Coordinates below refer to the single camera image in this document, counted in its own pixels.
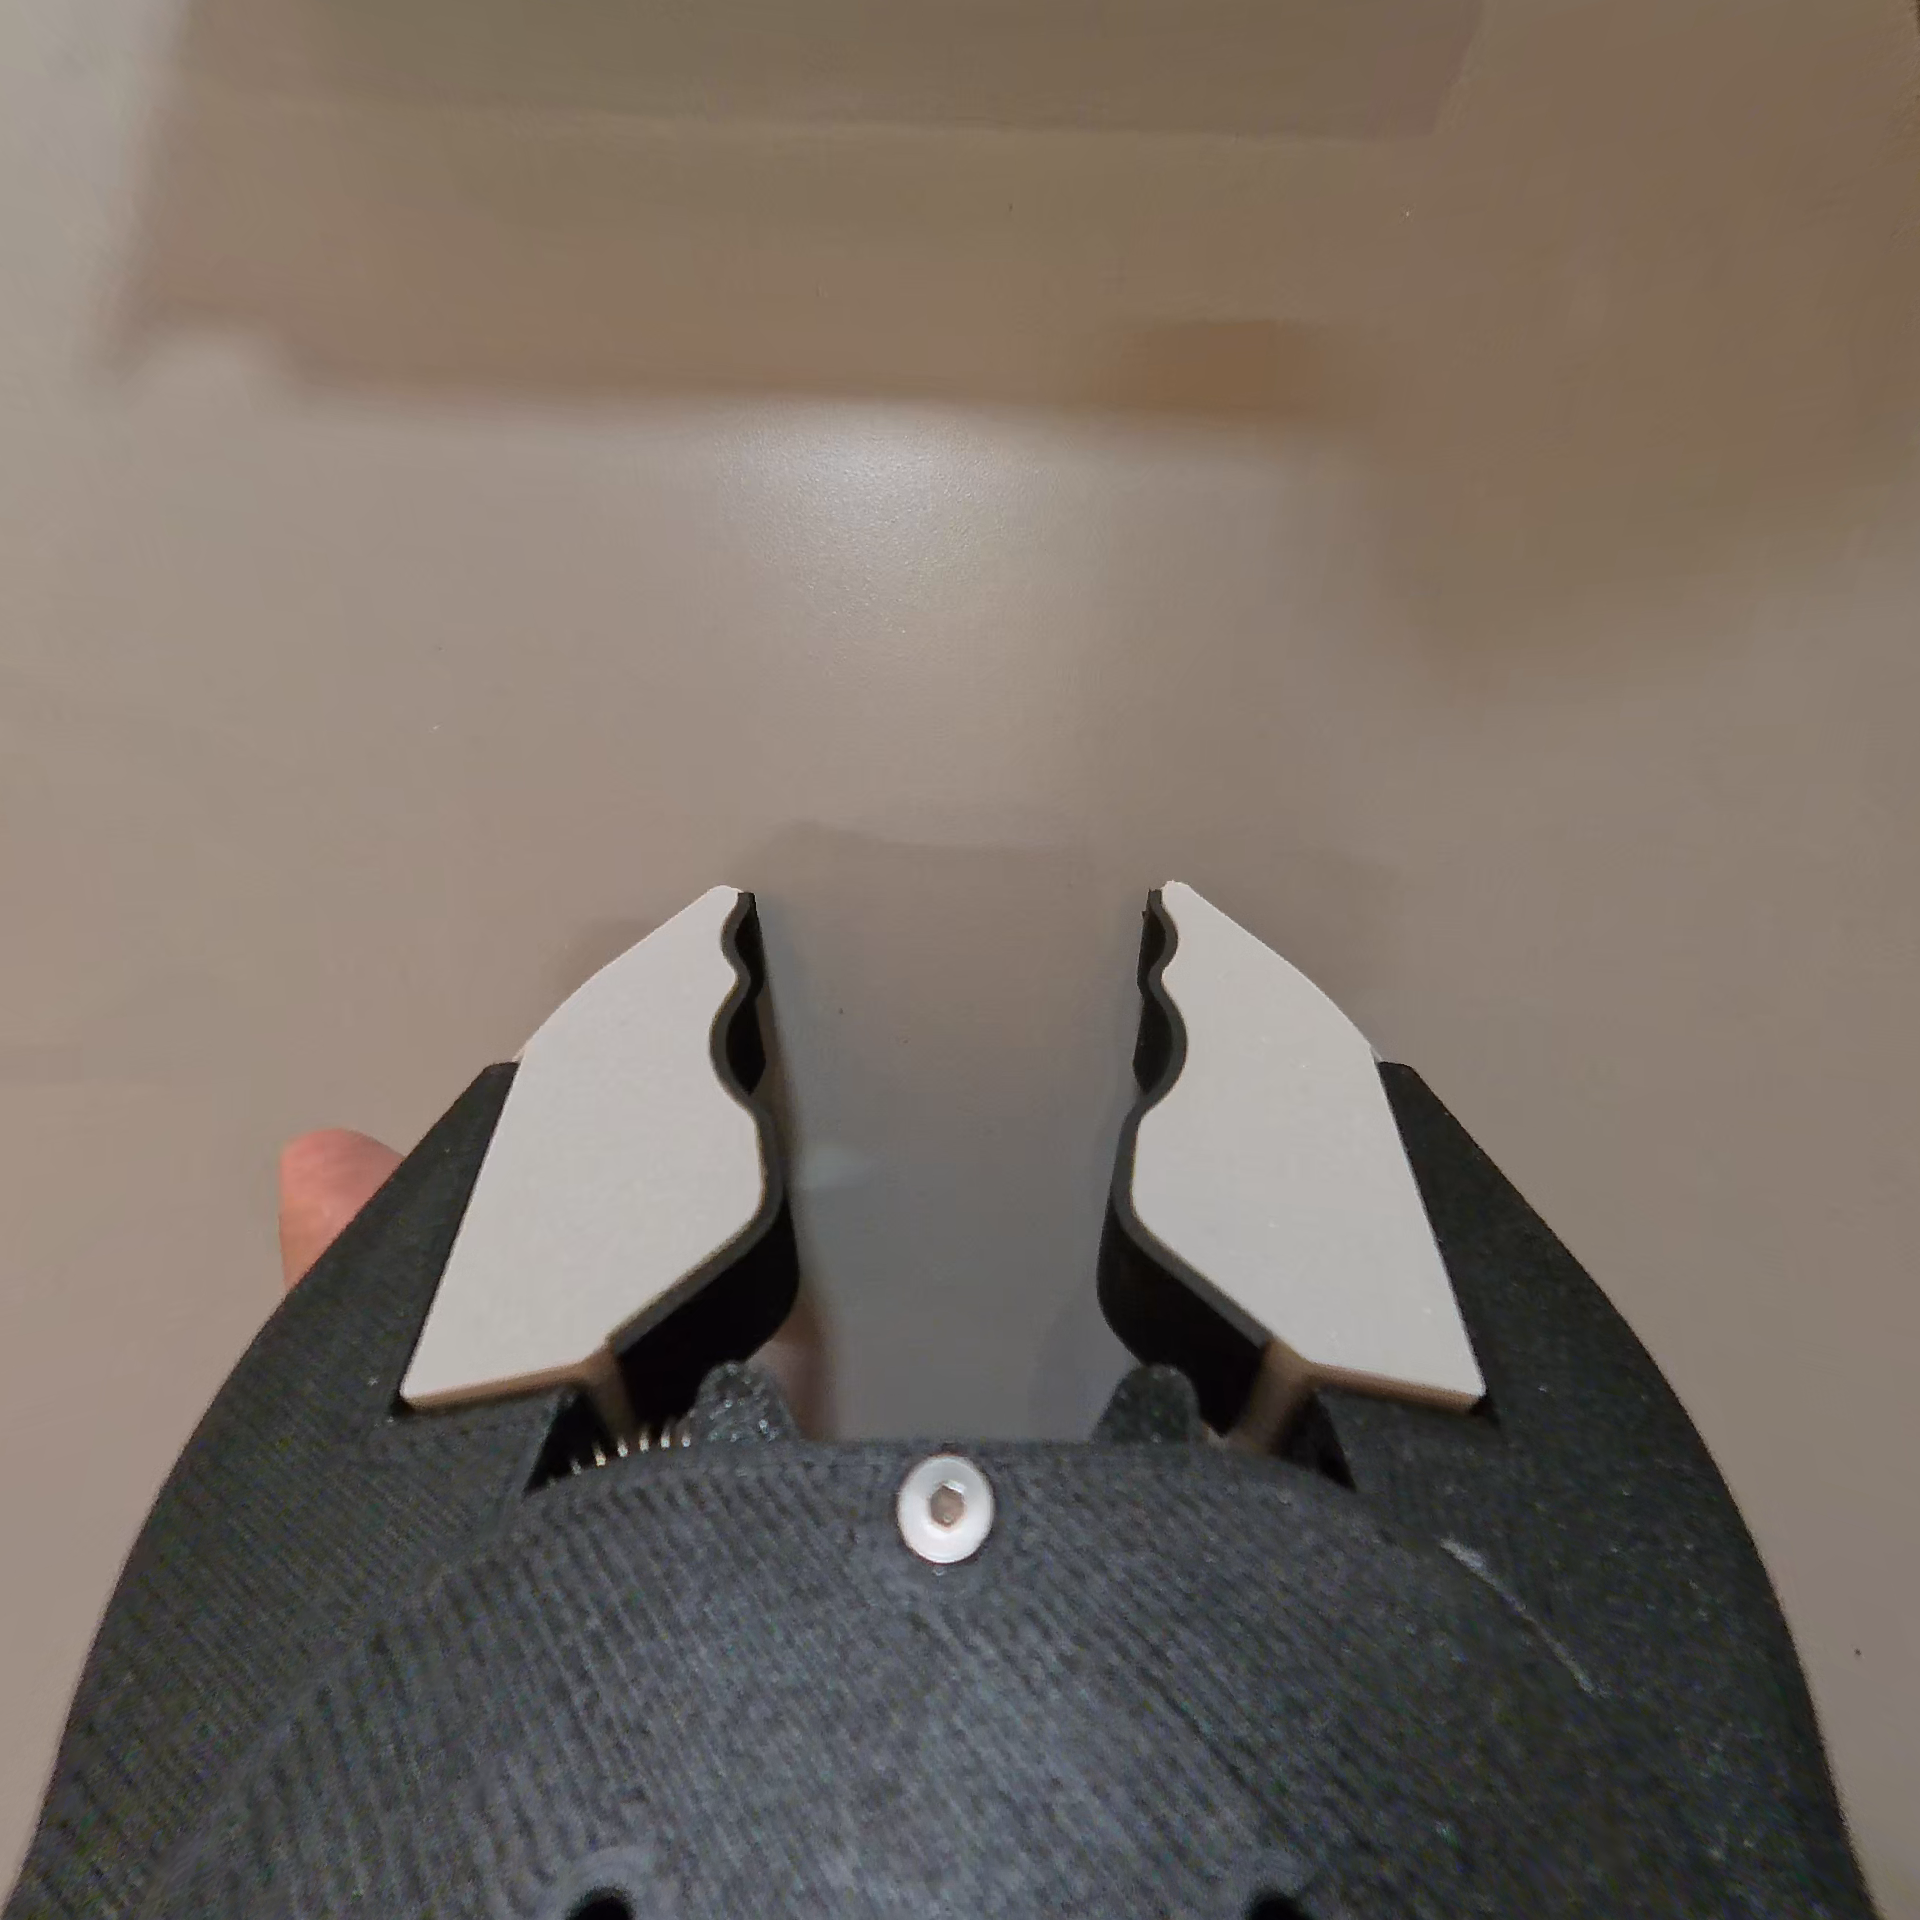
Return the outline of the person's left hand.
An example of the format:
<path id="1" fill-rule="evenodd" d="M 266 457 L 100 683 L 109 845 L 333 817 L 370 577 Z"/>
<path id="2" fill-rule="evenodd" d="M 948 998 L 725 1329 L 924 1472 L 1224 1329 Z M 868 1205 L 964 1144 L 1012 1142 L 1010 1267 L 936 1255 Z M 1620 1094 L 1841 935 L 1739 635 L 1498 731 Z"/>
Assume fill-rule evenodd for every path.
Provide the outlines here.
<path id="1" fill-rule="evenodd" d="M 317 1129 L 285 1142 L 276 1168 L 280 1267 L 285 1288 L 313 1268 L 392 1180 L 401 1152 L 352 1129 Z"/>

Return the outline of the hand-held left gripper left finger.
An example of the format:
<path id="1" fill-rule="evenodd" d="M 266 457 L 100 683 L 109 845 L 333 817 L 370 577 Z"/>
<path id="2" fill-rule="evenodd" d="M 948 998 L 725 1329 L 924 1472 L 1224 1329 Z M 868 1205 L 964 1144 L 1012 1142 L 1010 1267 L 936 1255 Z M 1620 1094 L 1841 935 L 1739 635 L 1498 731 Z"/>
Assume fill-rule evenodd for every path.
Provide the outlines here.
<path id="1" fill-rule="evenodd" d="M 801 1252 L 762 989 L 756 901 L 715 884 L 539 1024 L 401 1376 L 410 1411 L 559 1390 L 628 1444 L 780 1333 Z"/>

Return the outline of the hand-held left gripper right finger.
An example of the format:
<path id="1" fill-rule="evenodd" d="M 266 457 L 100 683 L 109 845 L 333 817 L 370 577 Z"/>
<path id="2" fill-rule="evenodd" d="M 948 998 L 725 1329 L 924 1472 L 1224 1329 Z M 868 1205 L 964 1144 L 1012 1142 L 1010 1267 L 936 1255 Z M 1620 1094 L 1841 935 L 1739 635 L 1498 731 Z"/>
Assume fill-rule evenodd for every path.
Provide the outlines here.
<path id="1" fill-rule="evenodd" d="M 1472 1417 L 1488 1384 L 1384 1060 L 1183 879 L 1144 908 L 1135 1102 L 1095 1296 L 1202 1432 L 1273 1454 L 1317 1393 Z"/>

